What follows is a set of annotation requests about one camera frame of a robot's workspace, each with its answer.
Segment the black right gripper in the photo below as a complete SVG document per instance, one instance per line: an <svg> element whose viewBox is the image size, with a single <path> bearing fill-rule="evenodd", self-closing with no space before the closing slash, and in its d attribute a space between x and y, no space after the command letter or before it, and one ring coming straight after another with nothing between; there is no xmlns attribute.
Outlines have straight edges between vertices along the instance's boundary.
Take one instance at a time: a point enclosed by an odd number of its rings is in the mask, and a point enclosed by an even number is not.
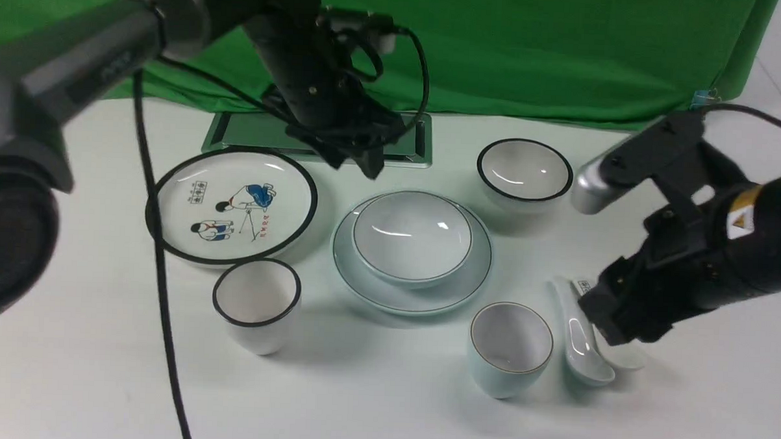
<svg viewBox="0 0 781 439"><path fill-rule="evenodd" d="M654 343L675 323L762 295L766 187L705 140L707 114L657 119L600 166L612 186L652 181L667 200L644 221L639 251L578 299L609 345Z"/></svg>

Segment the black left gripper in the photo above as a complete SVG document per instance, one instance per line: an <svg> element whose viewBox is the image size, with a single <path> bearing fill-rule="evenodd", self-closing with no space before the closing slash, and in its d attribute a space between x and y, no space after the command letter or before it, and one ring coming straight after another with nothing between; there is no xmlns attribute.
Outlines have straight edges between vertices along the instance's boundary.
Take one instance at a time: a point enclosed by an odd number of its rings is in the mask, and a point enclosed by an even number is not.
<svg viewBox="0 0 781 439"><path fill-rule="evenodd" d="M318 21L325 6L269 5L246 20L244 31L288 121L325 144L318 146L322 160L339 169L348 156L337 147L358 151L356 165L375 180L385 164L383 147L403 137L407 124L366 94L365 85L383 74L381 56L358 38L349 47L332 34Z"/></svg>

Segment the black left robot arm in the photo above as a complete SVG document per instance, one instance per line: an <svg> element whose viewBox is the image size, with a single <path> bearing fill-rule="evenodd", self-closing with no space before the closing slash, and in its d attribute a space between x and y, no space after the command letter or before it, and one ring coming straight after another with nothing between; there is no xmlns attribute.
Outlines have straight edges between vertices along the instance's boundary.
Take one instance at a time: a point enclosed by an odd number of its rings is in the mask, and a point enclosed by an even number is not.
<svg viewBox="0 0 781 439"><path fill-rule="evenodd" d="M53 256L55 192L71 193L63 127L160 59L184 61L235 28L254 44L273 85L264 111L289 136L339 168L375 179L384 146L409 126L366 94L379 54L409 30L391 16L329 8L321 0L113 0L0 45L0 314Z"/></svg>

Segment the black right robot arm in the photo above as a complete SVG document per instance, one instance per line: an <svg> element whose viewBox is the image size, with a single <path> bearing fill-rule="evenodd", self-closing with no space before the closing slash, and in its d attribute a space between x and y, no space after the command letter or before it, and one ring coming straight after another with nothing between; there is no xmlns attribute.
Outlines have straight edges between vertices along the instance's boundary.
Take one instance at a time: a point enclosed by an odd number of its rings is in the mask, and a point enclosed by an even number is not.
<svg viewBox="0 0 781 439"><path fill-rule="evenodd" d="M572 203L601 212L645 181L667 204L646 217L648 237L578 299L609 345L659 341L678 322L781 292L781 177L754 183L704 137L712 112L770 114L733 103L674 111L584 164Z"/></svg>

